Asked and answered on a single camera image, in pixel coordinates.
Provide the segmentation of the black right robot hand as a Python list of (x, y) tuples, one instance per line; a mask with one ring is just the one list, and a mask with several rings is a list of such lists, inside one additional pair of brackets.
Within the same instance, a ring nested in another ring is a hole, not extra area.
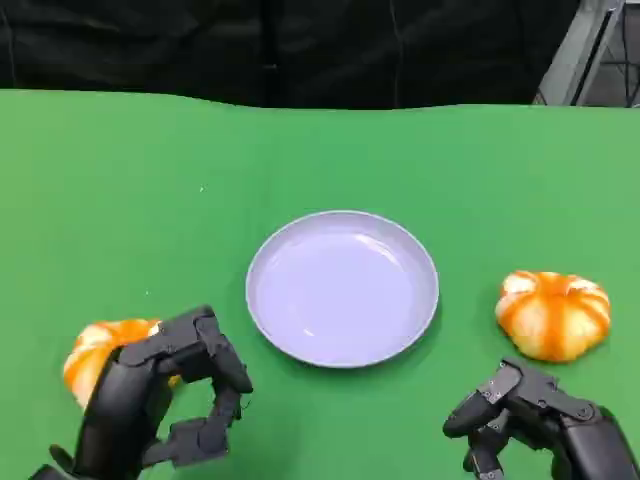
[(639, 479), (639, 464), (607, 408), (569, 395), (558, 379), (505, 357), (443, 425), (448, 438), (465, 437), (463, 469), (477, 479), (504, 479), (499, 455), (511, 439), (552, 453), (553, 479)]

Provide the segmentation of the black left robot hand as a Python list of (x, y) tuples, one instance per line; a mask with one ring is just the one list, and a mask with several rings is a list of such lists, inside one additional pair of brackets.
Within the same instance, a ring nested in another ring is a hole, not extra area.
[[(169, 385), (209, 380), (211, 412), (157, 432), (172, 401)], [(221, 332), (208, 305), (161, 323), (150, 337), (119, 347), (88, 402), (70, 474), (79, 479), (136, 479), (165, 461), (186, 466), (228, 451), (228, 430), (241, 417), (241, 398), (253, 391), (247, 368)]]

